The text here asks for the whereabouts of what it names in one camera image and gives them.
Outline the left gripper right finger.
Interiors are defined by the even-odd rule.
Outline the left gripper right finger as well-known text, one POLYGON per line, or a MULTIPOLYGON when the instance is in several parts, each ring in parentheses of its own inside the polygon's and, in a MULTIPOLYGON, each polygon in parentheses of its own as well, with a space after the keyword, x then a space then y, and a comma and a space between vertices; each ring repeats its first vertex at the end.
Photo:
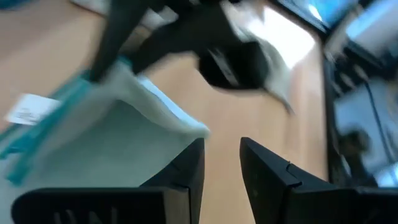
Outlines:
POLYGON ((334 187, 250 138, 241 138, 241 172, 256 224, 333 224, 334 187))

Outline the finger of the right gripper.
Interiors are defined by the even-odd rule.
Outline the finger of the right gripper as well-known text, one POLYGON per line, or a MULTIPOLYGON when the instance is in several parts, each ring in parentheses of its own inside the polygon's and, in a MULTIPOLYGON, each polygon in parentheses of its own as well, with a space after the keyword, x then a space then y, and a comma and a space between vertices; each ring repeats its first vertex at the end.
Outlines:
POLYGON ((138 74, 169 53, 202 52, 206 41, 188 27, 161 27, 131 52, 132 71, 138 74))
POLYGON ((111 0, 89 81, 98 83, 118 57, 123 43, 149 8, 147 0, 111 0))

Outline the large grey waffle towel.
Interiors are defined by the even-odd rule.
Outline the large grey waffle towel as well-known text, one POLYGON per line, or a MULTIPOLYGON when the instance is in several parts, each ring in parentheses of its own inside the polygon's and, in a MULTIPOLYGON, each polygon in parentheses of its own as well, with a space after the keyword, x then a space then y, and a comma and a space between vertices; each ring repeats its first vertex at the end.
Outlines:
MULTIPOLYGON (((104 15, 106 19, 109 14, 109 8, 111 5, 111 0, 70 1, 77 6, 104 15)), ((164 0, 147 0, 147 2, 149 4, 148 10, 144 14, 138 25, 131 32, 125 43, 123 43, 118 53, 118 57, 123 56, 131 62, 131 70, 131 52, 136 50, 143 43, 143 41, 145 41, 146 38, 148 38, 156 29, 164 25, 170 24, 176 21, 178 18, 177 13, 171 10, 171 8, 169 8, 168 6, 166 6, 164 0)), ((252 91, 264 91, 272 95, 274 98, 278 99, 287 110, 291 110, 291 105, 289 101, 289 89, 292 76, 290 73, 290 69, 287 66, 283 57, 281 56, 280 52, 275 48, 274 45, 272 45, 267 40, 260 38, 249 29, 248 20, 255 19, 257 17, 256 11, 253 10, 251 7, 250 0, 239 0, 239 2, 234 3, 232 6, 225 6, 223 9, 226 10, 227 17, 230 23, 233 25, 233 29, 234 31, 236 31, 240 43, 234 46, 208 48, 202 52, 188 52, 193 52, 198 57, 199 61, 199 58, 202 55, 205 55, 210 49, 227 49, 238 46, 245 42, 260 43, 265 56, 269 60, 269 66, 271 70, 269 72, 269 77, 266 78, 265 88, 252 91)))

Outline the pale blue smooth towel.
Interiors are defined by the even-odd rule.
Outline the pale blue smooth towel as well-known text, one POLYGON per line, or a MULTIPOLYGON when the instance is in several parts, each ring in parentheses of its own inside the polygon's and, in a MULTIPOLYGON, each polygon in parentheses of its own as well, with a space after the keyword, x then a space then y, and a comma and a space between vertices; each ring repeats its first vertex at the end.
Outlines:
POLYGON ((190 224, 188 189, 143 187, 209 135, 119 60, 46 98, 22 95, 0 133, 0 224, 190 224))

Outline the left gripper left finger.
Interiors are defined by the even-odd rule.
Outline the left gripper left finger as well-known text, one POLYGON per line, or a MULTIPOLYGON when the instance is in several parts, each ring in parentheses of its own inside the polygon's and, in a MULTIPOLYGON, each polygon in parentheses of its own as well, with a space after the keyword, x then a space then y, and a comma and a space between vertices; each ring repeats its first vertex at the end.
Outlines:
POLYGON ((188 189, 190 224, 199 224, 204 178, 205 140, 198 138, 142 186, 188 189))

